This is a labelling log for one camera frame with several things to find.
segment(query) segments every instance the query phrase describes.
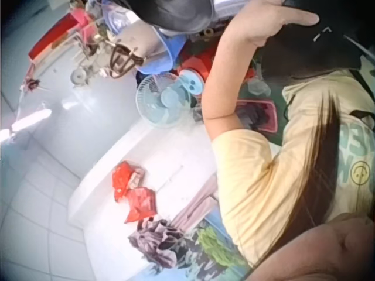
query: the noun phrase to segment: blue basket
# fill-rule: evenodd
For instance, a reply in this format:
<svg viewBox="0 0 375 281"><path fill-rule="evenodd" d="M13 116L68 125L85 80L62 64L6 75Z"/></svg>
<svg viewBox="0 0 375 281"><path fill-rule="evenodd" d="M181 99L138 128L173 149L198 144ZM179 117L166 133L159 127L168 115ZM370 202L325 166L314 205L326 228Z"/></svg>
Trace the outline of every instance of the blue basket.
<svg viewBox="0 0 375 281"><path fill-rule="evenodd" d="M113 34L118 35L126 26L128 26L128 18L121 13L109 13L110 9L108 9L108 6L106 5L116 5L110 0L103 0L102 4L104 5L103 17L105 23ZM159 29L154 29L167 52L157 60L150 61L144 66L137 67L139 72L143 74L158 74L173 69L173 65L187 40L186 35L181 34L174 37L166 37L159 31Z"/></svg>

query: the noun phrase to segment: smiley face graphic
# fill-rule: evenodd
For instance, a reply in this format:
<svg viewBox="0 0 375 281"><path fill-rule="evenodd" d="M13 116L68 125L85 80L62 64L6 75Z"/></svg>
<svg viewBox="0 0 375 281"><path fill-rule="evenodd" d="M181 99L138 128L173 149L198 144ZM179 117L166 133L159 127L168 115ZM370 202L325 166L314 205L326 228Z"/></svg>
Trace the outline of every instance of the smiley face graphic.
<svg viewBox="0 0 375 281"><path fill-rule="evenodd" d="M359 186L367 183L370 178L370 166L364 161L358 161L350 170L350 177L355 184Z"/></svg>

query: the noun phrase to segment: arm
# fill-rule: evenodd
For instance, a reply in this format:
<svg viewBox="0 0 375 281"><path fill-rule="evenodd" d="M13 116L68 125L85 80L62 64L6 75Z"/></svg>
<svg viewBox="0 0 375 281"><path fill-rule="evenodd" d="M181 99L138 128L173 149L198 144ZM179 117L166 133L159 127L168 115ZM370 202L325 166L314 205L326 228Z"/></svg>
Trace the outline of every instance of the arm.
<svg viewBox="0 0 375 281"><path fill-rule="evenodd" d="M241 129L234 113L238 92L258 46L284 24L314 25L315 14L282 7L283 0L251 0L231 21L221 37L202 96L207 132L214 140L227 131Z"/></svg>

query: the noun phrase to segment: person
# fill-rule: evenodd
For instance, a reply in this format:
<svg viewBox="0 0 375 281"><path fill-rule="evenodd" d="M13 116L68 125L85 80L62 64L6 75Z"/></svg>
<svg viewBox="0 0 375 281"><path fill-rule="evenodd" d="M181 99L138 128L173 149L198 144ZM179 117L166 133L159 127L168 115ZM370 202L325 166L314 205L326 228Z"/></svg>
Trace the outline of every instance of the person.
<svg viewBox="0 0 375 281"><path fill-rule="evenodd" d="M255 51L290 23L319 16L283 0L251 0L220 39L202 95L217 163L220 211L249 265L343 213L369 215L374 196L374 103L348 71L283 89L289 122L274 159L268 141L235 114Z"/></svg>
<svg viewBox="0 0 375 281"><path fill-rule="evenodd" d="M286 244L248 281L373 281L373 241L370 219L342 214Z"/></svg>

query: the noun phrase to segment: plastic bag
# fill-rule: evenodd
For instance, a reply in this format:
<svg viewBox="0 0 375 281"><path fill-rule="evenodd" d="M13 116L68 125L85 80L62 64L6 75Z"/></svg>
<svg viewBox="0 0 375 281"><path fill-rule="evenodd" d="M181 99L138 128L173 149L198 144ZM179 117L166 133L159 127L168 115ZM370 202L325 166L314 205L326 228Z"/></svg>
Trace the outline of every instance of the plastic bag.
<svg viewBox="0 0 375 281"><path fill-rule="evenodd" d="M134 169L126 162L121 162L112 174L112 185L115 189L115 201L125 196L128 190L128 183L134 172Z"/></svg>
<svg viewBox="0 0 375 281"><path fill-rule="evenodd" d="M155 204L155 192L146 187L129 189L126 193L129 201L130 212L125 223L139 221L153 217L157 214Z"/></svg>

